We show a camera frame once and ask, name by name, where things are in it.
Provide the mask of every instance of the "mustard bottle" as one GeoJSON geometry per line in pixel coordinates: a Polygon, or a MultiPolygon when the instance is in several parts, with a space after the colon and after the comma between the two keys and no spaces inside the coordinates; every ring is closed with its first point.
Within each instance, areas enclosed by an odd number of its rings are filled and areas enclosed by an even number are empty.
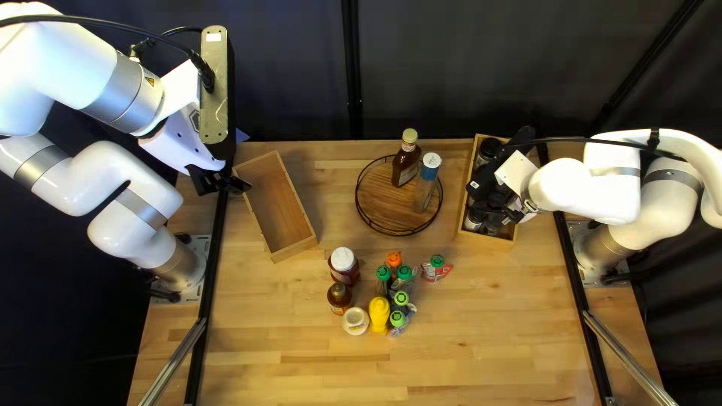
{"type": "Polygon", "coordinates": [[[368,315],[371,318],[372,332],[383,333],[386,331],[386,322],[388,321],[390,312],[391,308],[386,298],[376,296],[371,299],[371,302],[368,304],[368,315]]]}

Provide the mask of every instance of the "bottle label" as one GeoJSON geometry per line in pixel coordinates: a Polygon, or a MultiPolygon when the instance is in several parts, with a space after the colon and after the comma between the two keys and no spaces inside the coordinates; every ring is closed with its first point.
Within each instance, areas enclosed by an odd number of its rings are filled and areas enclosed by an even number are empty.
{"type": "Polygon", "coordinates": [[[479,227],[481,227],[481,226],[482,226],[481,222],[474,223],[473,221],[471,221],[469,219],[469,216],[464,217],[464,228],[465,229],[476,231],[476,230],[479,230],[479,227]]]}
{"type": "Polygon", "coordinates": [[[436,282],[443,279],[453,269],[453,265],[444,264],[441,268],[434,268],[429,262],[421,264],[423,268],[422,277],[428,282],[436,282]]]}
{"type": "Polygon", "coordinates": [[[401,141],[401,149],[406,152],[411,152],[416,149],[416,143],[409,144],[408,142],[402,140],[401,141]]]}
{"type": "Polygon", "coordinates": [[[335,269],[331,270],[331,275],[333,275],[340,283],[343,283],[344,285],[351,285],[351,277],[349,275],[342,274],[335,269]]]}
{"type": "Polygon", "coordinates": [[[343,316],[344,313],[346,313],[346,310],[348,310],[348,309],[351,308],[350,305],[349,305],[349,306],[343,306],[343,307],[336,307],[336,306],[334,306],[334,305],[332,305],[332,304],[329,304],[329,306],[331,307],[331,311],[333,311],[335,314],[338,314],[339,316],[343,316]]]}
{"type": "Polygon", "coordinates": [[[362,322],[361,324],[356,324],[355,326],[348,326],[348,329],[351,331],[354,331],[354,330],[362,329],[364,327],[366,327],[366,323],[362,322]]]}
{"type": "Polygon", "coordinates": [[[401,173],[399,174],[399,186],[410,181],[414,176],[416,176],[418,166],[419,163],[415,163],[414,165],[411,165],[401,171],[401,173]]]}
{"type": "Polygon", "coordinates": [[[474,161],[474,170],[478,169],[479,166],[486,165],[488,163],[489,163],[489,161],[484,159],[484,157],[482,157],[480,154],[477,154],[477,158],[474,161]]]}

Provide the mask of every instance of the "brown sauce bottle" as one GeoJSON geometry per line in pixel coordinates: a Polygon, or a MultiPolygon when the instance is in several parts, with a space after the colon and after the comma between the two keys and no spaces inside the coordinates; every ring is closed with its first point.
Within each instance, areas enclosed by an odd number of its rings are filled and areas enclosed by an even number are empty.
{"type": "Polygon", "coordinates": [[[416,176],[419,170],[421,147],[416,145],[419,135],[414,129],[405,129],[401,141],[401,149],[393,157],[391,184],[401,187],[416,176]]]}

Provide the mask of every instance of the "wooden box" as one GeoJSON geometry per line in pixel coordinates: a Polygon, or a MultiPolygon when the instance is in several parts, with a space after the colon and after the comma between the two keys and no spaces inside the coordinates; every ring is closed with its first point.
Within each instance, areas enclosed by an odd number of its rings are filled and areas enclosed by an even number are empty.
{"type": "Polygon", "coordinates": [[[274,263],[318,245],[278,151],[236,165],[233,173],[253,185],[245,202],[274,263]]]}
{"type": "Polygon", "coordinates": [[[458,224],[456,225],[456,232],[459,235],[464,236],[464,238],[478,241],[480,244],[484,244],[484,246],[490,247],[492,249],[507,251],[511,249],[511,247],[514,245],[514,240],[516,239],[516,223],[509,222],[509,224],[502,226],[501,230],[499,231],[499,235],[495,237],[487,236],[485,234],[472,233],[471,231],[466,231],[461,227],[461,225],[464,223],[464,215],[466,214],[466,200],[469,198],[469,194],[466,193],[466,185],[471,180],[471,173],[474,170],[474,159],[477,156],[477,150],[479,150],[479,146],[484,138],[496,138],[501,141],[502,144],[506,144],[507,142],[509,142],[508,138],[492,137],[490,135],[482,134],[477,134],[475,136],[474,149],[471,150],[469,166],[466,169],[466,180],[464,181],[464,185],[461,188],[461,201],[459,202],[458,224]]]}

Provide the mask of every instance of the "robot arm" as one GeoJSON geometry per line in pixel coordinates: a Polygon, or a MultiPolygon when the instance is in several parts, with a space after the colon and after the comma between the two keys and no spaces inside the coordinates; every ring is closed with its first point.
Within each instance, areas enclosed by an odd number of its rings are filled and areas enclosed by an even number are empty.
{"type": "MultiPolygon", "coordinates": [[[[645,145],[650,135],[650,129],[640,129],[592,138],[645,145]]],[[[584,163],[560,158],[538,170],[531,162],[520,163],[526,158],[515,153],[495,175],[499,181],[510,181],[509,187],[521,196],[527,212],[561,210],[603,223],[574,241],[582,269],[603,272],[636,251],[683,233],[692,222],[703,187],[703,219],[722,228],[722,152],[672,129],[659,129],[658,147],[687,162],[654,160],[641,189],[639,152],[608,144],[588,143],[584,163]]]]}
{"type": "MultiPolygon", "coordinates": [[[[644,145],[650,133],[649,129],[614,131],[592,138],[644,145]]],[[[702,206],[705,221],[722,227],[722,152],[691,134],[672,129],[659,130],[658,147],[683,157],[697,171],[705,187],[702,206]]],[[[497,178],[503,181],[510,170],[505,163],[497,170],[497,178]]],[[[584,163],[571,158],[553,160],[521,176],[522,182],[509,187],[526,196],[529,211],[561,210],[600,223],[623,225],[639,216],[639,175],[637,150],[588,143],[584,163]]]]}
{"type": "MultiPolygon", "coordinates": [[[[60,14],[42,3],[0,5],[0,20],[60,14]]],[[[186,61],[162,79],[77,24],[33,22],[0,28],[0,134],[27,137],[55,101],[119,131],[166,165],[220,170],[198,136],[199,77],[186,61]]]]}
{"type": "MultiPolygon", "coordinates": [[[[41,3],[0,4],[0,20],[60,14],[41,3]]],[[[68,215],[85,215],[129,182],[90,223],[102,251],[128,259],[172,291],[203,276],[196,255],[164,226],[182,204],[177,190],[130,152],[96,142],[69,157],[38,133],[55,101],[120,131],[188,174],[225,166],[198,136],[199,75],[187,61],[162,79],[77,24],[0,28],[0,170],[68,215]]]]}

